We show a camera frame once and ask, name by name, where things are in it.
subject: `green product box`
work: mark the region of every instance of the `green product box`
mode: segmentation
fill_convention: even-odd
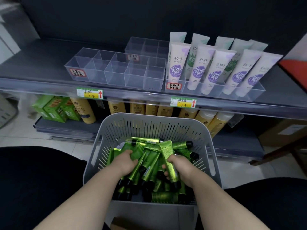
[[[51,116],[51,119],[61,123],[65,123],[67,115],[61,108],[61,104],[66,97],[55,96],[48,104],[44,107],[44,110]]]
[[[80,120],[81,116],[77,112],[74,104],[70,100],[69,97],[66,97],[63,99],[63,102],[61,103],[61,108],[65,112],[65,114],[68,116],[69,119],[72,120]]]
[[[44,107],[53,99],[53,95],[43,95],[41,96],[32,106],[40,113],[43,119],[53,120],[52,117],[44,110]]]

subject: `red object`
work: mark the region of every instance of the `red object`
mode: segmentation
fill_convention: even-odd
[[[282,60],[279,64],[307,91],[307,61]]]

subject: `tiled floor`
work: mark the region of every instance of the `tiled floor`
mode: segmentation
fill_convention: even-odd
[[[46,133],[38,133],[33,128],[35,119],[29,119],[24,115],[18,115],[12,122],[7,126],[0,129],[0,147],[5,146],[45,146],[51,147],[68,154],[71,154],[77,158],[89,160],[90,153],[92,150],[93,143],[85,143],[81,141],[65,141],[65,140],[52,140]],[[271,163],[264,164],[262,166],[251,166],[247,163],[233,162],[233,161],[223,161],[219,160],[219,169],[223,188],[233,188],[248,182],[257,181],[264,178],[271,177],[295,177],[295,178],[306,178],[297,163],[292,156],[285,156],[277,159]],[[172,209],[169,211],[175,212],[173,218],[173,224],[168,226],[157,227],[157,219],[163,218],[165,214],[159,213],[157,218],[153,218],[153,221],[148,220],[147,217],[150,216],[151,212],[157,212],[157,207],[150,207],[148,205],[140,205],[137,211],[141,213],[142,217],[133,215],[130,211],[133,206],[124,206],[117,204],[111,204],[109,212],[106,217],[106,223],[110,224],[114,216],[123,216],[131,218],[140,224],[146,222],[149,224],[147,226],[150,229],[191,229],[190,221],[193,220],[194,210],[193,209]]]

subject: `gray plastic basket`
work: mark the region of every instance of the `gray plastic basket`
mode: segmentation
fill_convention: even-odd
[[[90,160],[83,174],[83,184],[93,177],[106,165],[109,150],[131,136],[171,139],[174,142],[192,140],[193,151],[200,158],[194,165],[208,174],[221,186],[221,178],[216,154],[208,129],[194,119],[173,118],[163,116],[139,115],[130,113],[116,113],[108,116],[102,122],[97,133]],[[210,173],[206,147],[212,154],[215,174]]]

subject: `metal shelf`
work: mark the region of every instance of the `metal shelf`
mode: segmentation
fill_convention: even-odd
[[[123,51],[120,47],[39,39],[0,65],[0,90],[76,97],[77,87],[90,87],[103,89],[105,97],[169,105],[174,94],[73,81],[64,64],[82,47]],[[197,108],[307,120],[307,94],[278,66],[261,83],[266,92],[253,103],[196,96]]]
[[[67,120],[66,123],[59,123],[40,118],[34,126],[37,132],[45,132],[51,136],[94,141],[103,119],[86,124],[83,121]],[[213,138],[213,145],[216,155],[223,158],[248,162],[260,160],[263,156],[263,148],[258,138],[251,129],[244,126],[231,133],[222,129]]]

